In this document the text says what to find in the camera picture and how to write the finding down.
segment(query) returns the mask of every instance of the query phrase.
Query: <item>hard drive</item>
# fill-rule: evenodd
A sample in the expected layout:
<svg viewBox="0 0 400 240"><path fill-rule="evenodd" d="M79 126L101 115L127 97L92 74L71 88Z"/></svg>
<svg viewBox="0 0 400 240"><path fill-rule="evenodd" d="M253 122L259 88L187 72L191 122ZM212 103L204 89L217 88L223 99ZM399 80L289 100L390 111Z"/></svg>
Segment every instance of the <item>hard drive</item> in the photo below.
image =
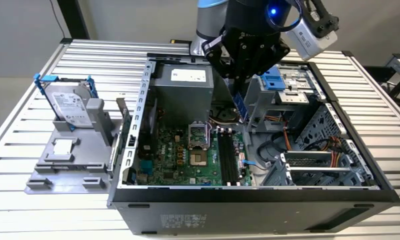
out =
<svg viewBox="0 0 400 240"><path fill-rule="evenodd" d="M76 128L92 128L87 112L91 98L99 94L91 76L87 79L59 78L55 75L33 76L35 84L53 109L59 121L67 121Z"/></svg>

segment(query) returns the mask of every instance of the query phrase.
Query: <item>white wall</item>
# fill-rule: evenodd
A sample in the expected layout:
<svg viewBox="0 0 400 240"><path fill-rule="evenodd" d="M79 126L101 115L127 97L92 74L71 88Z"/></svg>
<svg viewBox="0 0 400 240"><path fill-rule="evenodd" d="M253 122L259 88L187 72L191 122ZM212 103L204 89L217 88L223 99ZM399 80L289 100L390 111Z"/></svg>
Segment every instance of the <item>white wall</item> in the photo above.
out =
<svg viewBox="0 0 400 240"><path fill-rule="evenodd" d="M197 0L83 0L83 14L100 40L161 42L191 40ZM400 53L400 0L323 0L340 18L332 50L350 50L367 65Z"/></svg>
<svg viewBox="0 0 400 240"><path fill-rule="evenodd" d="M52 2L69 37L60 7L56 0ZM48 0L0 0L0 77L32 77L61 39Z"/></svg>
<svg viewBox="0 0 400 240"><path fill-rule="evenodd" d="M160 42L191 40L197 0L79 0L93 39ZM384 64L400 53L400 0L323 0L340 17L334 50L350 50L363 64ZM69 36L53 0L57 18ZM31 77L61 40L48 0L0 0L0 77Z"/></svg>
<svg viewBox="0 0 400 240"><path fill-rule="evenodd" d="M107 41L168 43L196 35L197 0L83 0L87 28Z"/></svg>

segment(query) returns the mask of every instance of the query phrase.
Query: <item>ram slot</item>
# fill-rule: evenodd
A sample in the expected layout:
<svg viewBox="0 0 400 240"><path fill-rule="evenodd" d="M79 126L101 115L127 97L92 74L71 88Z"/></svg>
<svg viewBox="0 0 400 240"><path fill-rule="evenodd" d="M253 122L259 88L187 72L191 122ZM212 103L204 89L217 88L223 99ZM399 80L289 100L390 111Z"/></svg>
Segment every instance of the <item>ram slot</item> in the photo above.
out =
<svg viewBox="0 0 400 240"><path fill-rule="evenodd" d="M217 148L223 184L236 185L237 166L232 135L227 132L217 134Z"/></svg>

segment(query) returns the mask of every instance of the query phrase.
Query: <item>aluminum extrusion table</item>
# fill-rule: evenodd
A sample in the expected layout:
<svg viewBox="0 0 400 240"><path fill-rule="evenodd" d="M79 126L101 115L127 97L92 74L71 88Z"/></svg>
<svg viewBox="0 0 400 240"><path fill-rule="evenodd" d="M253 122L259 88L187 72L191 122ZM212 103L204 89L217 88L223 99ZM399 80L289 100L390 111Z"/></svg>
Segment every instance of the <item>aluminum extrusion table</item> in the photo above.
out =
<svg viewBox="0 0 400 240"><path fill-rule="evenodd" d="M135 107L147 53L188 54L185 44L73 40L60 44L41 74L61 78L92 75L104 108L120 118L115 99ZM284 60L300 61L296 52ZM400 109L358 60L326 51L312 62L336 94L354 126L400 195ZM53 131L53 112L32 84L0 127L0 239L119 239L132 236L107 194L27 195L25 182ZM336 234L183 235L161 239L400 240L400 206Z"/></svg>

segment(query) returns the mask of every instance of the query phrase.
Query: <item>green circuit board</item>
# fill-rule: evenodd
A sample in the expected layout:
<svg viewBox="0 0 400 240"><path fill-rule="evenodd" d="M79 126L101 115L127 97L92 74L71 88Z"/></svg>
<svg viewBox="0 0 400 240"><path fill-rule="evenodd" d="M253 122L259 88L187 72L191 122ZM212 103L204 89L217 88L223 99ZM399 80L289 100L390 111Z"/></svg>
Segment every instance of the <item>green circuit board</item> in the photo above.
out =
<svg viewBox="0 0 400 240"><path fill-rule="evenodd" d="M211 132L209 138L211 144L207 151L189 150L188 129L161 127L159 130L156 158L152 161L152 174L148 175L145 184L156 186L221 186L217 133ZM241 134L233 134L232 140L235 144L243 145ZM239 151L247 155L243 147ZM233 164L239 168L237 156ZM251 173L248 168L245 168L245 177L243 177L239 182L241 186L251 185Z"/></svg>

